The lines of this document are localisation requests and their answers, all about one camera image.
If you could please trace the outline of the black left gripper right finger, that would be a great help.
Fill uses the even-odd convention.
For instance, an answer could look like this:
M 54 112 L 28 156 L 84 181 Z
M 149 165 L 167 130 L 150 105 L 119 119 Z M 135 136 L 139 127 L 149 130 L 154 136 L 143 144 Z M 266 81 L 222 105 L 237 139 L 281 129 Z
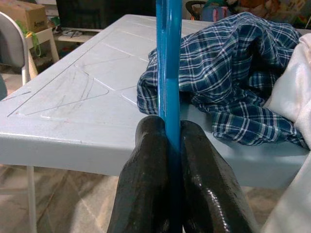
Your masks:
M 186 233 L 254 233 L 254 215 L 237 178 L 196 123 L 181 122 Z

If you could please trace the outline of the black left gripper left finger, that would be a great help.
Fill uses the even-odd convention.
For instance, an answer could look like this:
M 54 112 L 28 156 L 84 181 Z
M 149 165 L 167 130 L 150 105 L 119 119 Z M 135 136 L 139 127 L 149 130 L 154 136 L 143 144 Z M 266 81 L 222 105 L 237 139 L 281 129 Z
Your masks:
M 118 181 L 108 233 L 168 233 L 169 176 L 165 123 L 143 118 L 136 128 L 135 148 Z

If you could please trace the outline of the blue plastic hanger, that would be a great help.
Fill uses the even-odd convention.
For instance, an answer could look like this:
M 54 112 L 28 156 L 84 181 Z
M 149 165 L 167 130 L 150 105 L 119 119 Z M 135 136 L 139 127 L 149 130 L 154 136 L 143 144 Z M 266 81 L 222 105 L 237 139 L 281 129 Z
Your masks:
M 165 122 L 170 179 L 169 233 L 182 233 L 179 56 L 181 1 L 156 0 L 158 115 Z

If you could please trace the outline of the white garment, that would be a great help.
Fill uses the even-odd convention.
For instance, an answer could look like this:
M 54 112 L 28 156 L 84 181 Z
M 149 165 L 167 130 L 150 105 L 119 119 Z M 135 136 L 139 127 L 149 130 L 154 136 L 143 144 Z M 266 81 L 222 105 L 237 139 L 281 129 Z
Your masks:
M 262 232 L 311 233 L 311 33 L 300 37 L 265 107 L 291 120 L 310 152 Z

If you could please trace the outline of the light grey folding table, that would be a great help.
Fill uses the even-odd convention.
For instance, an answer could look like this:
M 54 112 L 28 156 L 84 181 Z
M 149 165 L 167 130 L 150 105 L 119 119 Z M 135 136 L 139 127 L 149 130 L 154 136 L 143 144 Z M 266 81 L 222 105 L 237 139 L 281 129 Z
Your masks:
M 185 20 L 181 38 L 211 24 Z M 158 115 L 156 48 L 156 19 L 125 15 L 1 100 L 0 164 L 118 176 L 137 124 Z M 180 102 L 180 118 L 201 126 L 242 186 L 285 186 L 309 153 L 289 142 L 216 138 L 211 117 Z

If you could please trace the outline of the blue plaid garment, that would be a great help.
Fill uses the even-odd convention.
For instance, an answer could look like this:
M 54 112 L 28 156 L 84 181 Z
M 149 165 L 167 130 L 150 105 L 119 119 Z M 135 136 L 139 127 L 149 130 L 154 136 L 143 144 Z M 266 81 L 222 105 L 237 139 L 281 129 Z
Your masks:
M 265 106 L 300 37 L 290 24 L 249 12 L 224 18 L 181 38 L 178 87 L 166 94 L 208 114 L 216 138 L 306 148 L 294 123 Z

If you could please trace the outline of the colourful backpack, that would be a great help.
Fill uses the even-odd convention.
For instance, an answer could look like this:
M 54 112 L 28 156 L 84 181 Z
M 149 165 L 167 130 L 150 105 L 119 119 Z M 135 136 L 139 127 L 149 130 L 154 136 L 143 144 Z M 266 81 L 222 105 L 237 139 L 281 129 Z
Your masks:
M 207 6 L 204 7 L 200 14 L 201 21 L 217 22 L 221 19 L 231 16 L 228 7 L 225 6 Z

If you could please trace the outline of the green plastic toy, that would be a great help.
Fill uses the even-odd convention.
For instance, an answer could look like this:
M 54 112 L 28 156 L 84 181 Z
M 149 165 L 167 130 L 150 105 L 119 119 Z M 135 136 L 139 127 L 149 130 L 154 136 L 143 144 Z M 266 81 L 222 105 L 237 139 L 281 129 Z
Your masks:
M 35 55 L 37 57 L 40 57 L 41 56 L 41 47 L 40 47 L 37 35 L 34 32 L 27 30 L 21 21 L 16 20 L 15 23 L 20 27 L 25 38 L 30 38 L 32 40 L 34 50 L 35 50 Z

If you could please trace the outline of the white television stand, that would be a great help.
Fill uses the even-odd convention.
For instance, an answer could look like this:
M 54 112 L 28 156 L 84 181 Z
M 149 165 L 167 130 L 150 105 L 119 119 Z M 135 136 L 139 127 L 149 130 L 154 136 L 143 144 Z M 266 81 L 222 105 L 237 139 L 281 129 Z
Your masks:
M 58 51 L 56 48 L 55 41 L 62 41 L 62 42 L 75 42 L 75 43 L 84 43 L 94 37 L 97 33 L 101 32 L 102 30 L 95 30 L 95 31 L 87 31 L 86 29 L 78 29 L 79 31 L 83 32 L 82 35 L 76 36 L 76 37 L 70 37 L 70 36 L 64 36 L 64 35 L 53 35 L 52 28 L 48 28 L 45 30 L 42 30 L 35 35 L 38 38 L 39 44 L 49 42 L 50 48 L 51 48 L 51 54 L 52 54 L 52 60 L 54 63 L 59 61 Z M 30 37 L 26 38 L 27 48 L 29 50 L 28 53 L 28 61 L 29 61 L 29 73 L 31 76 L 31 79 L 36 77 L 38 75 L 38 71 L 36 69 L 34 60 L 32 58 L 30 50 L 34 48 L 32 39 Z

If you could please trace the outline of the black television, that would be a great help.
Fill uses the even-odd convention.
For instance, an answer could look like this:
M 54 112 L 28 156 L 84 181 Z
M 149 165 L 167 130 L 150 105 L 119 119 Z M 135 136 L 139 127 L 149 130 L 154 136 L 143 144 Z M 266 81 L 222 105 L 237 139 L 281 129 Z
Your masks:
M 124 15 L 156 15 L 156 0 L 56 0 L 61 27 L 104 29 Z

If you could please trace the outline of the grey folding chair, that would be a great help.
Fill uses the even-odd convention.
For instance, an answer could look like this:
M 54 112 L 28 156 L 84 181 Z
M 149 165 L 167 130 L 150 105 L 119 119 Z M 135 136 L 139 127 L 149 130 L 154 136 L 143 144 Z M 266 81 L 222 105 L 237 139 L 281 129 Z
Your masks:
M 22 84 L 30 81 L 28 46 L 20 27 L 0 12 L 0 64 L 21 69 Z

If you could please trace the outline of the brown cardboard box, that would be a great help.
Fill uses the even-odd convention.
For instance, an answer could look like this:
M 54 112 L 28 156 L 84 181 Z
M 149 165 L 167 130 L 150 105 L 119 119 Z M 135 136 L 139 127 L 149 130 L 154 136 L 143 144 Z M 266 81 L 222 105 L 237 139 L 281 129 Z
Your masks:
M 48 28 L 45 6 L 18 0 L 0 0 L 0 12 L 32 32 Z

